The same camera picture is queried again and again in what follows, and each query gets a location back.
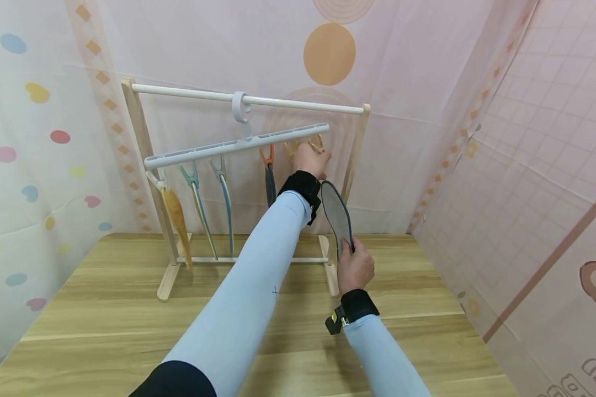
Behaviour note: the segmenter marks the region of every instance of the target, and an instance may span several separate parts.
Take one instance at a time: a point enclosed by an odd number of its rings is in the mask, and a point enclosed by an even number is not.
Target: black wristband
[[[316,211],[320,207],[320,198],[318,198],[320,182],[318,178],[306,171],[296,171],[289,175],[283,187],[280,188],[278,196],[288,190],[297,192],[309,202],[311,206],[311,221],[307,225],[311,225],[316,218]]]
[[[373,304],[368,292],[364,289],[352,289],[345,293],[340,298],[340,303],[344,309],[344,316],[347,317],[349,323],[369,314],[379,316],[377,307]]]

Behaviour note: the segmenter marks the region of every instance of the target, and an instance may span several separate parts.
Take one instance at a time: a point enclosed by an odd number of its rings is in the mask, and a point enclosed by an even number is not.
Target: blue heart
[[[25,186],[22,188],[22,194],[25,195],[26,200],[29,202],[35,202],[38,200],[38,188],[35,186]]]
[[[14,54],[23,54],[26,52],[26,43],[24,40],[13,33],[5,33],[0,36],[0,44],[3,49]]]

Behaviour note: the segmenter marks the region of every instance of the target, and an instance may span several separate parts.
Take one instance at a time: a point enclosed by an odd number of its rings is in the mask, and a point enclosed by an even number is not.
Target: clothes rack
[[[234,112],[234,97],[235,94],[220,93],[220,92],[209,92],[200,91],[197,89],[183,89],[183,88],[172,88],[172,87],[160,87],[146,84],[136,84],[132,78],[124,78],[121,81],[121,87],[126,99],[126,105],[128,108],[128,114],[130,115],[130,121],[132,129],[135,131],[135,137],[137,145],[139,147],[139,155],[143,160],[143,165],[146,168],[146,176],[149,180],[151,187],[152,199],[155,201],[157,217],[159,218],[159,224],[163,232],[163,237],[166,242],[168,251],[168,265],[165,267],[163,278],[159,289],[157,289],[157,298],[161,301],[167,301],[172,291],[172,286],[177,278],[177,274],[181,264],[185,263],[185,257],[183,255],[182,242],[177,243],[175,233],[172,225],[168,218],[168,213],[161,197],[159,187],[165,186],[164,180],[161,179],[157,170],[160,167],[167,167],[169,165],[175,165],[182,162],[189,162],[190,160],[209,158],[212,155],[227,154],[243,149],[249,149],[251,147],[261,147],[269,145],[270,143],[292,141],[300,137],[306,137],[314,134],[318,134],[324,131],[328,131],[328,125],[324,123],[306,126],[301,128],[295,128],[292,130],[279,131],[278,133],[263,134],[255,137],[246,137],[239,140],[237,145],[232,146],[220,146],[222,143],[217,145],[211,145],[210,150],[207,147],[189,149],[186,151],[175,152],[174,154],[179,155],[184,153],[183,156],[176,156],[169,154],[167,160],[163,160],[164,155],[157,155],[153,152],[150,135],[148,134],[148,128],[146,125],[146,118],[143,115],[143,108],[139,98],[139,93],[147,93],[153,95],[169,95],[169,96],[180,96],[194,99],[205,99],[205,100],[217,100],[217,101],[231,101],[232,112]],[[320,104],[316,102],[307,101],[296,101],[296,100],[285,100],[285,99],[272,99],[264,98],[259,96],[250,96],[247,93],[236,92],[239,95],[239,101],[246,105],[246,112],[248,111],[249,105],[265,105],[274,106],[280,108],[293,108],[293,109],[305,109],[305,110],[320,110],[323,112],[339,112],[347,114],[356,114],[360,116],[357,127],[353,132],[353,141],[351,152],[347,160],[347,167],[345,167],[343,186],[340,190],[340,195],[344,202],[348,201],[349,193],[353,183],[353,176],[355,175],[355,168],[357,166],[358,159],[360,157],[360,150],[364,134],[366,131],[366,124],[369,121],[370,105],[364,104],[361,107],[352,107],[344,105],[334,104]],[[349,133],[348,131],[340,131],[340,133]],[[147,159],[157,159],[160,162],[147,162]],[[188,239],[191,241],[193,234],[188,233]],[[315,258],[293,258],[292,263],[306,263],[306,264],[318,264],[324,267],[324,274],[327,277],[328,289],[331,296],[336,296],[339,293],[337,287],[337,273],[336,273],[336,262],[337,254],[336,242],[333,240],[333,234],[319,235],[318,241],[320,243],[320,249],[322,256]],[[198,263],[234,263],[238,259],[236,256],[193,256],[193,264]]]

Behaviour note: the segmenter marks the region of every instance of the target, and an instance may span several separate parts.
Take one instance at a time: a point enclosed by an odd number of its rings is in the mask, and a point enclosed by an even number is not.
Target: pink heart
[[[96,196],[86,196],[84,197],[84,201],[88,205],[88,208],[96,208],[101,202],[100,198]]]
[[[31,308],[31,311],[42,310],[46,306],[46,298],[33,298],[26,305]]]

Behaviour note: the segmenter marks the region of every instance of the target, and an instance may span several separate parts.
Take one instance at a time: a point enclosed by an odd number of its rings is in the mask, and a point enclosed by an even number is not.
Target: black wrist strap
[[[309,202],[311,206],[311,221],[307,225],[311,225],[316,218],[316,211],[320,207],[320,198],[318,198],[320,182],[318,178],[305,171],[296,171],[289,175],[280,192],[278,192],[278,196],[288,190],[297,192]]]
[[[364,289],[349,291],[340,298],[340,301],[342,304],[324,321],[331,335],[340,334],[344,325],[351,324],[369,314],[379,316],[379,311]]]
[[[352,323],[369,314],[379,316],[377,307],[371,301],[369,294],[364,289],[353,289],[345,293],[340,298],[340,303],[344,309],[344,316],[349,323]]]

